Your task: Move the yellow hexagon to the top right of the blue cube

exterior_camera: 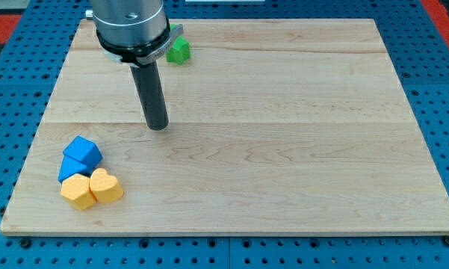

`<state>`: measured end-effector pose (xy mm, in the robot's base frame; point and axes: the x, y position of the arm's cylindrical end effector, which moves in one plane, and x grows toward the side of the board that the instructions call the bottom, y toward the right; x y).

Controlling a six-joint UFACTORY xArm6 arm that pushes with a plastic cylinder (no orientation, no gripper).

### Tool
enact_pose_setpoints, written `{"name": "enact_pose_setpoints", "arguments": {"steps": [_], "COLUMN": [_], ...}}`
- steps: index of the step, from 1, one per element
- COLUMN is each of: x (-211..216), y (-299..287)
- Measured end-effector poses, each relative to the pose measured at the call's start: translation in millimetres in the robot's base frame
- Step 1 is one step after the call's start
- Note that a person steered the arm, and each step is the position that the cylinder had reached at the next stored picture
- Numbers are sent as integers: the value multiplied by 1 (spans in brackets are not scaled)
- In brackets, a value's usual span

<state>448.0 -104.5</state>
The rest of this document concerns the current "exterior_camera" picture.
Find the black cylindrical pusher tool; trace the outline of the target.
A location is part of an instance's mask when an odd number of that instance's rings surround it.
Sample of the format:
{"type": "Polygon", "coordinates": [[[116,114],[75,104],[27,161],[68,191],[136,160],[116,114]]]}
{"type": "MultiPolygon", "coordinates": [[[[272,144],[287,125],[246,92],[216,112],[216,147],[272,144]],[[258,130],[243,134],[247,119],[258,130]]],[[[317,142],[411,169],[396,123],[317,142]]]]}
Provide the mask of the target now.
{"type": "Polygon", "coordinates": [[[131,74],[147,126],[154,131],[165,129],[169,120],[157,63],[131,67],[131,74]]]}

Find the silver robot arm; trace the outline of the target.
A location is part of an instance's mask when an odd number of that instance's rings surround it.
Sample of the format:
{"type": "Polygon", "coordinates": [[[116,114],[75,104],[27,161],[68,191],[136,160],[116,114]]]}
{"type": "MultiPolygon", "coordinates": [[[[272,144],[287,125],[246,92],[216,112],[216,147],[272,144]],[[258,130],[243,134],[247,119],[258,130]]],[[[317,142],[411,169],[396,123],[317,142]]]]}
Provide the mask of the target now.
{"type": "Polygon", "coordinates": [[[128,64],[151,130],[169,123],[157,60],[184,33],[171,26],[162,0],[90,0],[86,17],[93,20],[96,36],[113,61],[128,64]]]}

